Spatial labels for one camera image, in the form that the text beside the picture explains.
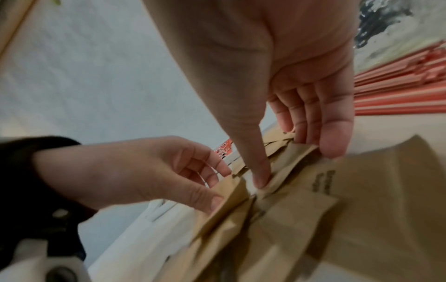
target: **black sleeve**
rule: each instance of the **black sleeve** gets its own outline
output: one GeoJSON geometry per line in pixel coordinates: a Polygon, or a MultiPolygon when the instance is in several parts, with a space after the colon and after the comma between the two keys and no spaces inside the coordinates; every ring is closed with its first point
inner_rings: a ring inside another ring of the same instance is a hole
{"type": "Polygon", "coordinates": [[[48,256],[85,259],[78,224],[96,211],[58,195],[32,164],[34,152],[73,145],[79,143],[62,137],[0,144],[0,270],[11,262],[17,244],[25,238],[46,239],[48,256]]]}

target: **white surface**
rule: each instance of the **white surface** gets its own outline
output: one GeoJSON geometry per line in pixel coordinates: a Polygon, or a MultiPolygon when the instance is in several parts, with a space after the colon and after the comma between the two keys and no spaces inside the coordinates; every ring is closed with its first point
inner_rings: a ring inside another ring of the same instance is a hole
{"type": "MultiPolygon", "coordinates": [[[[267,112],[264,125],[274,121],[267,112]]],[[[228,137],[183,77],[140,0],[36,0],[0,59],[0,136],[82,143],[228,137]]],[[[90,265],[147,204],[106,209],[80,227],[90,265]]]]}
{"type": "MultiPolygon", "coordinates": [[[[441,114],[359,117],[348,153],[392,146],[414,134],[431,145],[446,169],[446,115],[441,114]]],[[[245,178],[252,186],[249,174],[245,178]]],[[[190,240],[191,225],[192,210],[179,204],[154,223],[140,216],[89,268],[93,281],[151,282],[166,257],[190,240]]],[[[306,271],[299,281],[367,281],[331,264],[317,264],[309,258],[305,262],[306,271]]]]}

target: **kraft paper bag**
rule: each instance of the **kraft paper bag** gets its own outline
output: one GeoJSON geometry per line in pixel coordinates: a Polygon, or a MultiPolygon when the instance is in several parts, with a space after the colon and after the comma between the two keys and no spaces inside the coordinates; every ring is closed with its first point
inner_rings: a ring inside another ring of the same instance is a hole
{"type": "Polygon", "coordinates": [[[248,230],[231,244],[238,282],[285,281],[305,253],[320,218],[336,202],[331,196],[300,190],[254,215],[248,230]]]}
{"type": "Polygon", "coordinates": [[[446,281],[446,182],[420,137],[291,178],[293,187],[340,200],[307,254],[375,281],[446,281]]]}
{"type": "Polygon", "coordinates": [[[272,163],[272,178],[264,188],[257,190],[257,196],[263,199],[276,192],[294,167],[315,149],[317,149],[315,145],[289,143],[278,159],[272,163]]]}
{"type": "Polygon", "coordinates": [[[242,229],[243,223],[253,203],[250,198],[236,207],[213,232],[194,240],[189,247],[169,259],[154,281],[194,282],[242,229]]]}
{"type": "Polygon", "coordinates": [[[293,138],[294,132],[283,132],[278,125],[275,125],[263,135],[263,143],[271,143],[293,138]]]}
{"type": "MultiPolygon", "coordinates": [[[[280,140],[280,141],[272,142],[272,143],[269,143],[268,145],[266,145],[265,146],[265,151],[266,151],[267,157],[272,156],[278,150],[280,150],[281,148],[285,147],[288,144],[289,141],[290,141],[290,139],[280,140]]],[[[239,157],[237,160],[235,160],[232,163],[232,174],[233,175],[238,174],[245,167],[246,167],[245,162],[243,161],[243,159],[241,157],[239,157]]]]}
{"type": "Polygon", "coordinates": [[[202,211],[195,211],[194,233],[192,241],[209,233],[220,223],[236,206],[249,198],[246,190],[246,181],[243,178],[229,175],[212,187],[212,190],[220,194],[224,201],[211,215],[202,211]]]}

